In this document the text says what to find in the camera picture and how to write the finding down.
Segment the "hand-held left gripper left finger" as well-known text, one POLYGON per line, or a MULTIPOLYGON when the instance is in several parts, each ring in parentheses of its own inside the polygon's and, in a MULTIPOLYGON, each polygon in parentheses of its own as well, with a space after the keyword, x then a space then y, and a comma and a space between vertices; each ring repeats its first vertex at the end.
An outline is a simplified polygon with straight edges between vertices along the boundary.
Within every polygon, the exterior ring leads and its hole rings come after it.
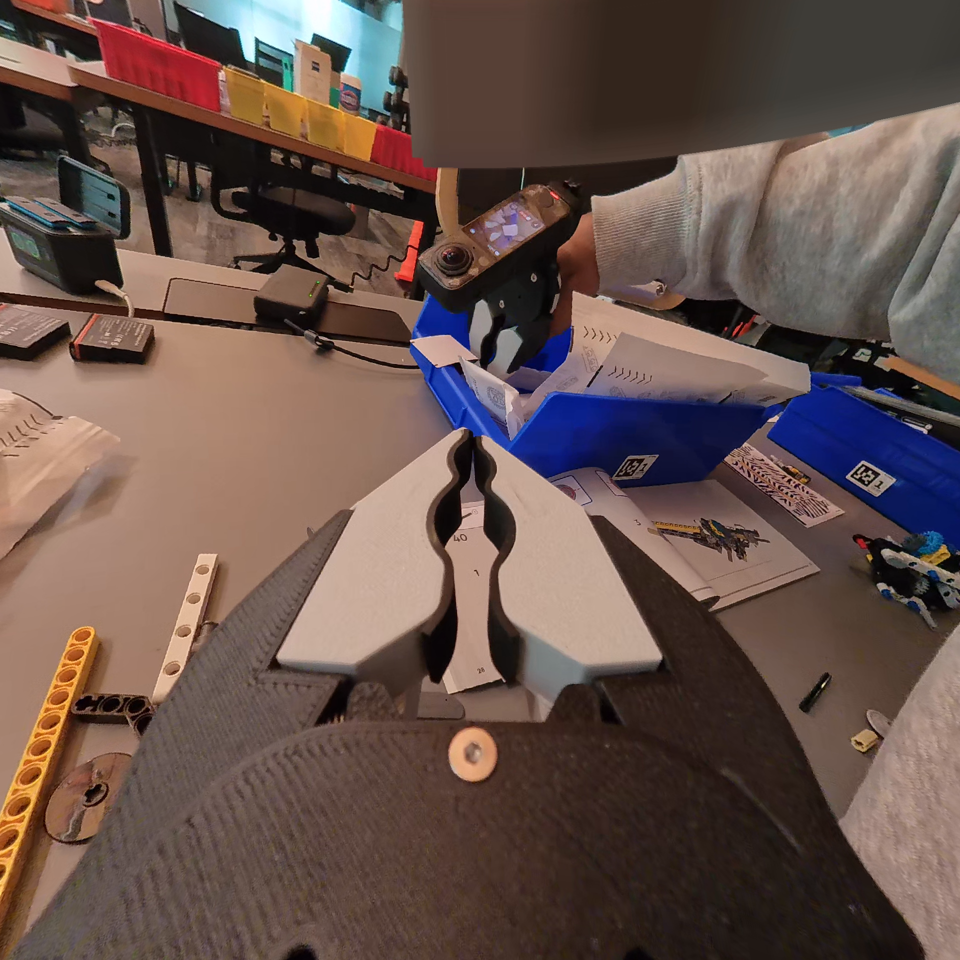
POLYGON ((443 678, 458 626, 446 546, 473 456, 472 432, 454 430, 354 505, 278 648, 281 667, 391 694, 443 678))

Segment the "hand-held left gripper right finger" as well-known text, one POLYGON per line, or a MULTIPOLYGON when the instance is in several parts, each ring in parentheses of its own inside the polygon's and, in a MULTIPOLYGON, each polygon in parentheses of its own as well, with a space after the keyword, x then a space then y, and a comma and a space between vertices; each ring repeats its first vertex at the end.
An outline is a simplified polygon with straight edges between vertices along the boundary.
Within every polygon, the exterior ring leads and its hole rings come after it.
POLYGON ((474 439, 490 658, 502 679, 555 701, 568 686, 658 670, 663 654, 593 518, 491 439, 474 439))

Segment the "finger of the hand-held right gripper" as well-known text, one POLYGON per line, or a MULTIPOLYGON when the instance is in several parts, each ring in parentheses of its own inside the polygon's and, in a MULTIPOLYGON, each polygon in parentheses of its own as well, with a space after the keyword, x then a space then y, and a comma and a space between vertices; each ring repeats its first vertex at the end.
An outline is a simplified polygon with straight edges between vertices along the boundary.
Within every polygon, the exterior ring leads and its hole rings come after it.
POLYGON ((550 339, 551 319, 536 318, 498 333, 498 375, 511 376, 534 358, 550 339))
POLYGON ((501 315, 493 313, 487 303, 473 306, 469 324, 469 349, 481 368, 487 368, 495 357, 498 335, 501 331, 501 315))

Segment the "blue storage bin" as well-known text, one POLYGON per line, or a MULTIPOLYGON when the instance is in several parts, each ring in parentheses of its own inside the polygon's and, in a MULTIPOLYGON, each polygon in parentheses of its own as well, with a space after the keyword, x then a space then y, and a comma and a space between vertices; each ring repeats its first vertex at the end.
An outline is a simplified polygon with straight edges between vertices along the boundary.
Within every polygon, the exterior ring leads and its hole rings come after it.
MULTIPOLYGON (((447 333, 468 347, 468 316, 426 299, 413 340, 447 333)), ((529 362, 529 374, 555 372, 568 357, 572 330, 550 340, 529 362)), ((755 404, 619 399, 553 392, 514 438, 471 389, 467 362, 440 367, 411 353, 451 426, 486 436, 544 476, 596 467, 627 486, 705 479, 766 421, 769 407, 755 404)))
POLYGON ((769 431, 774 444, 910 533, 959 542, 957 414, 813 374, 769 431))

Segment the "heap of white paper bags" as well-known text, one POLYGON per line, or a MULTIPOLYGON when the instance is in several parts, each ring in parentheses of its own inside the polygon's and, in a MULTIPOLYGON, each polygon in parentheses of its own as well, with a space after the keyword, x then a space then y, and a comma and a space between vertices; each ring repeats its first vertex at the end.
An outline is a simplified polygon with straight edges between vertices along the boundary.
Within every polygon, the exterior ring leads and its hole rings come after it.
POLYGON ((807 365, 614 304, 573 294, 572 340, 563 362, 529 393, 505 373, 483 373, 472 351, 443 333, 417 338, 414 353, 441 368, 466 362, 476 398, 511 439, 553 393, 619 400, 754 404, 806 394, 807 365))

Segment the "large printed paper lego bag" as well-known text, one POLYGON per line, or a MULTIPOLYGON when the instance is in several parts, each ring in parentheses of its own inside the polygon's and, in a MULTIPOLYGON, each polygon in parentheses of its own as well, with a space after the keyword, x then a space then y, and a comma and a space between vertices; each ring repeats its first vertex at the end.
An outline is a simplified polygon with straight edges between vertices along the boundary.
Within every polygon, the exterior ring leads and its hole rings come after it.
POLYGON ((1 556, 118 445, 98 425, 1 390, 1 556))

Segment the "person's right forearm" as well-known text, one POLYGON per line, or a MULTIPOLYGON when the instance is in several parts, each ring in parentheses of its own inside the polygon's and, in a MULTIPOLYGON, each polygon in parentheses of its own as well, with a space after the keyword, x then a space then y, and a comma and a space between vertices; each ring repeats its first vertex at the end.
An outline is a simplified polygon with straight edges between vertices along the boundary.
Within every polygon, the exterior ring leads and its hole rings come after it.
POLYGON ((660 282, 773 325, 879 340, 958 382, 959 106, 682 155, 592 204, 599 291, 660 282))

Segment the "lego instruction booklet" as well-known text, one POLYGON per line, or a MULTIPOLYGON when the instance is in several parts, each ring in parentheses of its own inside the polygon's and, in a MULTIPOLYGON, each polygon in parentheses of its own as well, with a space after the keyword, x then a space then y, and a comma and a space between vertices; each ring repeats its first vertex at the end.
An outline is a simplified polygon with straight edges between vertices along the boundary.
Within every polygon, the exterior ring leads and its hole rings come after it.
MULTIPOLYGON (((720 611, 802 580, 819 567, 719 482, 622 488, 594 467, 549 482, 588 514, 602 517, 641 548, 703 606, 720 611)), ((501 681, 486 621, 495 548, 479 500, 462 505, 447 551, 458 601, 458 638, 442 683, 448 694, 501 681)))

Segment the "partly built lego model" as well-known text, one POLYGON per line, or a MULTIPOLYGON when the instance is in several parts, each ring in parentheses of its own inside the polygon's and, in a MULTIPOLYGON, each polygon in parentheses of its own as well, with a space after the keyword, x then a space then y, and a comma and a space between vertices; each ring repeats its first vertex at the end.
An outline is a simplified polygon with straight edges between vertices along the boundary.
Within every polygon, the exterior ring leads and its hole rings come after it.
POLYGON ((930 630, 934 613, 959 609, 959 552, 935 531, 889 537, 855 534, 870 579, 885 599, 917 614, 930 630))

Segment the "black lego disc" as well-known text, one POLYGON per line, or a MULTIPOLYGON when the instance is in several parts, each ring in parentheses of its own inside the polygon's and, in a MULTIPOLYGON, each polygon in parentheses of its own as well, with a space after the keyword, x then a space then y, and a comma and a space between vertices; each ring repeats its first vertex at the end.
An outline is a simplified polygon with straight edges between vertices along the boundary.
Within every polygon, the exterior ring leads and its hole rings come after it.
POLYGON ((102 753, 72 769, 55 787, 44 815, 46 834, 72 845, 92 839, 124 786, 132 763, 129 753, 102 753))

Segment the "person's right hand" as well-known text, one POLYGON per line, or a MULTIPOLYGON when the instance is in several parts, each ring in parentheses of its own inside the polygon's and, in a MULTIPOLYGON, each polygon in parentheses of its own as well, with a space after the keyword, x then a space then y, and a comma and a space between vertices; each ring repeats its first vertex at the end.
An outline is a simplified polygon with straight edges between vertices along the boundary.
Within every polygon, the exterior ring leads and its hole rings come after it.
POLYGON ((562 333, 570 327, 573 295, 595 297, 600 278, 594 239, 594 216, 584 214, 572 236, 557 251, 559 291, 551 330, 562 333))

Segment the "black office chair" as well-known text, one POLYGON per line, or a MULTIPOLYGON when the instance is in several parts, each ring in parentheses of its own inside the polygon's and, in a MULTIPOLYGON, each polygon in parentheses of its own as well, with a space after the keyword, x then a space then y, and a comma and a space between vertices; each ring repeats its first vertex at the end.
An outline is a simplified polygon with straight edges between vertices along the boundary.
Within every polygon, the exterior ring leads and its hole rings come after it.
POLYGON ((232 269, 251 265, 253 273, 273 274, 283 266, 320 273, 322 236, 343 236, 355 225, 354 210, 336 198, 306 190, 313 160, 305 155, 273 151, 245 139, 223 140, 210 155, 210 202, 222 218, 265 231, 279 250, 238 254, 232 269))

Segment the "zebra striped sticker sheet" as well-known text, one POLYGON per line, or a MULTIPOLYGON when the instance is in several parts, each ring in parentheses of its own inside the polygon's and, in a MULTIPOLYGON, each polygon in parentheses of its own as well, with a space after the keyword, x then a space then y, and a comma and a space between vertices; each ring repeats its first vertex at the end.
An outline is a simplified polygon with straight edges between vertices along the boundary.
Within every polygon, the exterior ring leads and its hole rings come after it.
POLYGON ((803 484, 750 443, 727 454, 724 463, 806 529, 838 519, 845 510, 803 484))

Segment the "white carton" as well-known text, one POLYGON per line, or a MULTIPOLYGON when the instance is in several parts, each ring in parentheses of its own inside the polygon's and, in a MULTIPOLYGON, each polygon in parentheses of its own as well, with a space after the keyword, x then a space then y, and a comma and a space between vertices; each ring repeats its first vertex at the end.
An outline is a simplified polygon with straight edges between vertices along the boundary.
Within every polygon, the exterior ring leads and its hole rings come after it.
POLYGON ((294 42, 294 92, 308 100, 330 104, 331 58, 321 48, 294 42))

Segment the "black battery charger case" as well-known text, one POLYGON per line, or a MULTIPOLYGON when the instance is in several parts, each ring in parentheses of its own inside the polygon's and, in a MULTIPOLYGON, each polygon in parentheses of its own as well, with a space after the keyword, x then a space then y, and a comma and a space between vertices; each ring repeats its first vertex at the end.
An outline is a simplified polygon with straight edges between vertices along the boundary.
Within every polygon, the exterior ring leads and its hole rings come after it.
POLYGON ((15 260, 60 290, 88 295, 124 277, 116 249, 131 232, 131 199, 115 178, 62 155, 59 199, 7 196, 1 221, 15 260))

